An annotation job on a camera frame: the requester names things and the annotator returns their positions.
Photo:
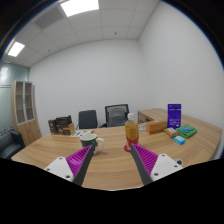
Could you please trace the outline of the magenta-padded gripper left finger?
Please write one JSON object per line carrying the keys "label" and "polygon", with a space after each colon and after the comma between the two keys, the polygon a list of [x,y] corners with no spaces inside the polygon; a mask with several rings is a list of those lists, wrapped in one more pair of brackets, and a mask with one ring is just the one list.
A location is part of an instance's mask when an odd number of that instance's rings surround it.
{"label": "magenta-padded gripper left finger", "polygon": [[45,171],[81,186],[92,157],[93,147],[87,146],[68,157],[56,158]]}

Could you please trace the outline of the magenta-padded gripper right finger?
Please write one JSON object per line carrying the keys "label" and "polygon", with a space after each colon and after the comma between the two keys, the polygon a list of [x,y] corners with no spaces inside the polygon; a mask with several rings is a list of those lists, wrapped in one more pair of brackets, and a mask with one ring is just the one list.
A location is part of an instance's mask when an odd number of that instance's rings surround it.
{"label": "magenta-padded gripper right finger", "polygon": [[143,185],[148,185],[182,169],[182,165],[167,154],[157,155],[139,145],[131,145],[131,155],[136,163]]}

